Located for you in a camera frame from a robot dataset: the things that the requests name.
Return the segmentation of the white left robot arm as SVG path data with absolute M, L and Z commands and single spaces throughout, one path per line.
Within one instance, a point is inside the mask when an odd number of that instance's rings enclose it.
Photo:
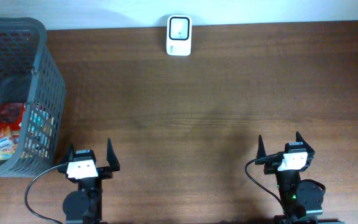
M 112 142 L 107 141 L 106 160 L 108 166 L 97 167 L 96 156 L 91 149 L 75 151 L 70 145 L 60 161 L 58 171 L 78 189 L 69 193 L 62 205 L 66 223 L 96 224 L 103 222 L 102 181 L 112 179 L 120 170 L 120 163 L 114 153 Z

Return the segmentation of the red snack bag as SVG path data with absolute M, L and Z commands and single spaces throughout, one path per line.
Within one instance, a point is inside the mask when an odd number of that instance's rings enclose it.
M 9 127 L 11 131 L 19 131 L 24 111 L 24 103 L 2 104 L 0 107 L 0 129 Z

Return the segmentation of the yellow snack bag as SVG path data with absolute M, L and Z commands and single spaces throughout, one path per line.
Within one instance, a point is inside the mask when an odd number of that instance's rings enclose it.
M 10 127 L 0 129 L 0 161 L 8 160 L 16 151 L 19 142 L 19 130 Z

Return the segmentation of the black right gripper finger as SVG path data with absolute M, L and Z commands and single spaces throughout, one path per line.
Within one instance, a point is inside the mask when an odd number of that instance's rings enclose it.
M 266 151 L 265 151 L 265 146 L 264 146 L 264 142 L 262 139 L 262 136 L 259 135 L 259 139 L 258 139 L 258 150 L 257 150 L 257 159 L 261 159 L 263 157 L 266 156 Z
M 295 136 L 298 146 L 302 146 L 304 148 L 310 148 L 309 144 L 303 139 L 299 131 L 296 132 Z

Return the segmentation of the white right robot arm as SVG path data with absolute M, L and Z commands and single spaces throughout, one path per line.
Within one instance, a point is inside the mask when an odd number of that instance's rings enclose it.
M 295 134 L 295 141 L 285 145 L 282 152 L 268 155 L 262 136 L 259 136 L 255 164 L 264 167 L 264 174 L 275 175 L 279 191 L 279 202 L 283 215 L 274 217 L 275 223 L 315 223 L 335 224 L 337 219 L 319 219 L 323 213 L 323 200 L 326 187 L 315 180 L 301 179 L 300 173 L 311 165 L 314 149 Z

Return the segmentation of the teal tissue pack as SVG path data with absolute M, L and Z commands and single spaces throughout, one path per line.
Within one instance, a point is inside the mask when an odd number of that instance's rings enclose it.
M 28 130 L 30 135 L 41 145 L 50 147 L 50 141 L 55 126 L 55 118 L 43 105 L 36 105 L 31 111 Z

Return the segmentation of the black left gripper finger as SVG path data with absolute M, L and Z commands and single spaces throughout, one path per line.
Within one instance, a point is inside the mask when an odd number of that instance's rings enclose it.
M 112 142 L 111 139 L 108 138 L 108 143 L 107 143 L 107 154 L 106 154 L 106 160 L 109 163 L 110 169 L 112 172 L 117 172 L 120 171 L 120 163 L 117 159 L 117 156 L 114 152 L 113 146 L 112 146 Z
M 63 159 L 61 160 L 61 164 L 69 163 L 73 159 L 73 155 L 74 155 L 74 147 L 73 147 L 73 144 L 70 144 L 66 151 L 66 154 L 64 155 Z

